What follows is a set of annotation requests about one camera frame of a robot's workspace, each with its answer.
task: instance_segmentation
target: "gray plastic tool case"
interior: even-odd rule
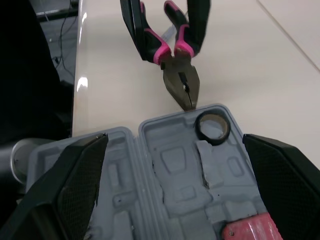
[[[219,176],[206,187],[194,123],[203,111],[215,108],[226,113],[231,132],[226,142],[210,146],[212,159],[205,166]],[[88,229],[91,239],[219,240],[226,222],[267,211],[242,133],[222,105],[147,120],[139,127],[139,137],[125,127],[101,133],[108,134],[109,143]],[[26,189],[53,166],[66,146],[86,136],[36,148]]]

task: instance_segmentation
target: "tape roll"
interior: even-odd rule
[[[202,132],[201,124],[204,121],[213,121],[218,123],[222,128],[222,134],[218,138],[211,138]],[[212,146],[217,146],[225,142],[230,134],[231,125],[227,115],[220,109],[204,111],[195,120],[195,133],[199,140],[206,140]]]

